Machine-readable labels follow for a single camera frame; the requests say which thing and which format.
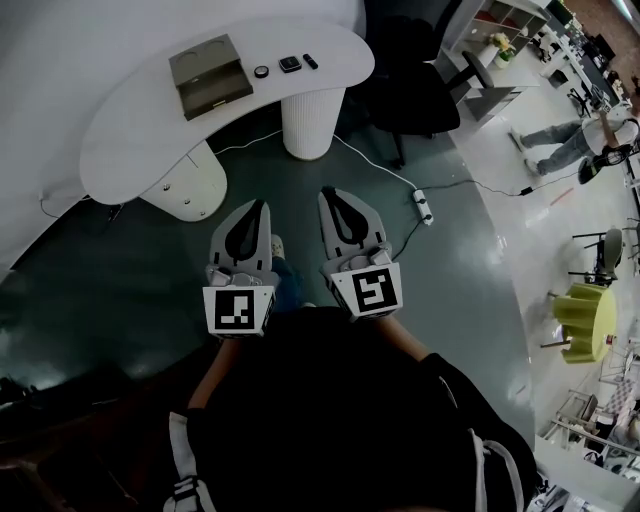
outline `white shirt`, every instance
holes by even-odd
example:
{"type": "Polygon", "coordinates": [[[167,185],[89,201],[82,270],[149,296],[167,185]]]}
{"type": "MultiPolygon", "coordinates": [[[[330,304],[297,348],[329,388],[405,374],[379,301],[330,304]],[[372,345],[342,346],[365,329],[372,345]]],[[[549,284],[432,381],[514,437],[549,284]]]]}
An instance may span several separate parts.
{"type": "MultiPolygon", "coordinates": [[[[585,119],[582,122],[582,133],[584,138],[589,144],[589,148],[594,154],[600,155],[602,150],[607,145],[607,139],[604,136],[604,130],[602,129],[602,121],[600,121],[600,114],[598,118],[585,119]]],[[[607,114],[607,121],[609,126],[616,136],[616,140],[620,145],[631,144],[638,137],[638,126],[633,122],[625,123],[626,119],[635,119],[640,123],[640,118],[634,117],[631,114],[631,108],[628,106],[618,105],[613,107],[607,114]]]]}

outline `small black device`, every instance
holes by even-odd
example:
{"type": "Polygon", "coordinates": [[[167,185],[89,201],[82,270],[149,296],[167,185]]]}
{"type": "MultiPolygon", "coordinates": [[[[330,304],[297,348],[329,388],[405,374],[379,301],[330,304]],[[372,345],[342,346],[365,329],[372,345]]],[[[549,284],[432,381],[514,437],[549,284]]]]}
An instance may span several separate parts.
{"type": "Polygon", "coordinates": [[[284,59],[280,59],[280,69],[285,73],[291,73],[292,71],[298,71],[302,64],[296,57],[285,57],[284,59]]]}
{"type": "Polygon", "coordinates": [[[309,64],[309,66],[311,67],[311,69],[318,69],[318,63],[313,60],[311,58],[311,55],[309,55],[308,53],[305,53],[302,58],[304,59],[304,61],[309,64]]]}
{"type": "Polygon", "coordinates": [[[269,68],[267,66],[258,66],[253,70],[253,74],[256,75],[256,78],[264,78],[269,76],[269,68]]]}

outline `white floor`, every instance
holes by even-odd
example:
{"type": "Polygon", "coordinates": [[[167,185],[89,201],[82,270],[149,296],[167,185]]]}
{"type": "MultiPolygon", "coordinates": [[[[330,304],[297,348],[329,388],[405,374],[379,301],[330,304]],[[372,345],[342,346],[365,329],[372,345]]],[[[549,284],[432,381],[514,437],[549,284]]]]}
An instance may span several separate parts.
{"type": "MultiPolygon", "coordinates": [[[[518,58],[530,61],[536,70],[542,68],[527,49],[518,58]]],[[[511,125],[526,134],[577,119],[577,111],[566,97],[570,87],[565,84],[554,89],[540,77],[540,87],[522,93],[479,130],[474,122],[463,119],[452,136],[473,178],[488,187],[517,194],[525,187],[540,186],[575,172],[577,163],[542,179],[535,178],[528,173],[521,153],[507,136],[511,125]]],[[[534,148],[529,154],[539,160],[554,148],[534,148]]],[[[547,293],[564,293],[571,282],[582,280],[569,276],[569,270],[584,272],[593,267],[595,248],[584,250],[583,246],[596,239],[573,240],[572,235],[634,225],[627,217],[638,218],[638,211],[631,191],[624,186],[622,166],[603,170],[587,185],[580,185],[577,176],[573,176],[526,197],[479,190],[498,233],[498,253],[513,274],[531,356],[536,430],[539,430],[562,405],[569,388],[589,393],[598,390],[600,363],[567,365],[561,348],[540,348],[541,343],[552,341],[558,326],[551,316],[547,293]]],[[[619,280],[611,287],[617,302],[617,335],[621,346],[626,344],[640,304],[640,293],[636,292],[640,278],[634,277],[633,261],[627,260],[631,245],[637,243],[636,235],[624,233],[626,247],[616,271],[619,280]]]]}

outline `round black object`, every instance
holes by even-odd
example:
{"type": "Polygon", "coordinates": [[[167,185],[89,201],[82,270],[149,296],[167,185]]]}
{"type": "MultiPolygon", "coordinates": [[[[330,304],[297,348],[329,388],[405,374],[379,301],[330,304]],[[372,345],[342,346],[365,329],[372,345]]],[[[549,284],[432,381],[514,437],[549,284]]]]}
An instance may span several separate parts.
{"type": "Polygon", "coordinates": [[[594,159],[592,161],[588,158],[583,160],[580,164],[580,169],[578,170],[578,182],[580,185],[589,183],[601,170],[602,166],[598,165],[597,160],[594,159]]]}
{"type": "Polygon", "coordinates": [[[265,78],[269,76],[269,68],[267,66],[258,66],[253,70],[253,74],[256,75],[256,78],[265,78]]]}

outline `remote control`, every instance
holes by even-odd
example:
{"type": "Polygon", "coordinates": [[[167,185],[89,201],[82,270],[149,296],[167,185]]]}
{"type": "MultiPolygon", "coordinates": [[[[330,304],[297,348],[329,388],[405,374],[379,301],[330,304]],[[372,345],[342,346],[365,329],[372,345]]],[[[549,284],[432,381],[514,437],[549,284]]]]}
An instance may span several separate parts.
{"type": "Polygon", "coordinates": [[[311,69],[318,69],[318,63],[311,58],[311,55],[305,53],[302,58],[305,60],[307,64],[311,67],[311,69]]]}

